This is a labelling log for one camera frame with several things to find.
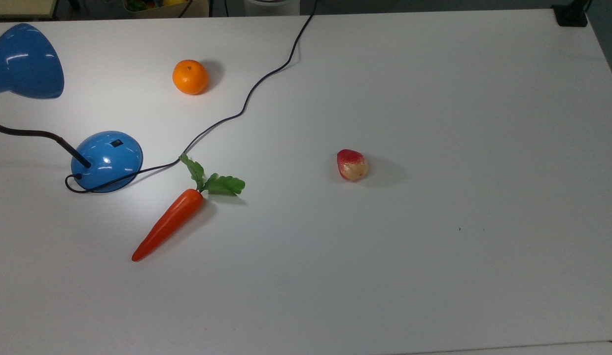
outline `blue lamp shade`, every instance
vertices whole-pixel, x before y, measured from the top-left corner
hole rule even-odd
[[[56,50],[39,30],[19,23],[0,36],[0,92],[53,99],[64,87]]]

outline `carrot leaves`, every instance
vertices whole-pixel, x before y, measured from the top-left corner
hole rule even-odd
[[[205,170],[198,162],[192,161],[187,155],[183,154],[180,157],[181,162],[186,164],[191,178],[197,184],[198,191],[207,190],[209,193],[240,195],[245,188],[245,182],[233,176],[220,176],[216,173],[212,174],[207,180],[204,179]]]

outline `carrot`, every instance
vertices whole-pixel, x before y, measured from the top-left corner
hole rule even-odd
[[[166,241],[174,232],[196,214],[203,204],[204,197],[201,191],[207,190],[210,193],[222,193],[228,195],[238,195],[245,188],[245,182],[233,176],[211,175],[207,180],[204,178],[204,169],[197,162],[191,161],[187,155],[183,154],[181,162],[186,164],[191,178],[197,183],[196,189],[187,189],[175,202],[168,208],[166,213],[159,218],[152,227],[148,236],[139,244],[135,250],[132,261],[140,261],[154,251],[159,245]]]
[[[184,191],[166,213],[159,218],[145,240],[139,244],[131,260],[139,261],[148,256],[148,254],[166,241],[167,238],[170,238],[177,229],[186,223],[200,209],[202,204],[203,195],[198,190],[187,189]]]

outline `desk lamp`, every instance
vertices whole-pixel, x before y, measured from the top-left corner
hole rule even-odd
[[[55,99],[65,87],[56,50],[35,27],[19,23],[0,36],[0,92],[11,91],[33,99]],[[88,137],[78,149],[46,131],[15,130],[0,125],[0,132],[55,140],[72,156],[71,171],[82,188],[110,192],[126,186],[141,168],[137,141],[118,131]]]

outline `floor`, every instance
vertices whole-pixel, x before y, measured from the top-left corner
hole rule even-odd
[[[76,0],[80,11],[69,0],[58,0],[56,20],[105,20],[129,18],[123,0]],[[245,0],[215,0],[213,16],[244,16]],[[315,0],[301,0],[301,13],[310,13]],[[570,0],[319,0],[317,14],[386,13],[410,11],[461,11],[489,9],[549,8]],[[588,18],[596,32],[604,55],[612,70],[612,0],[593,0]]]

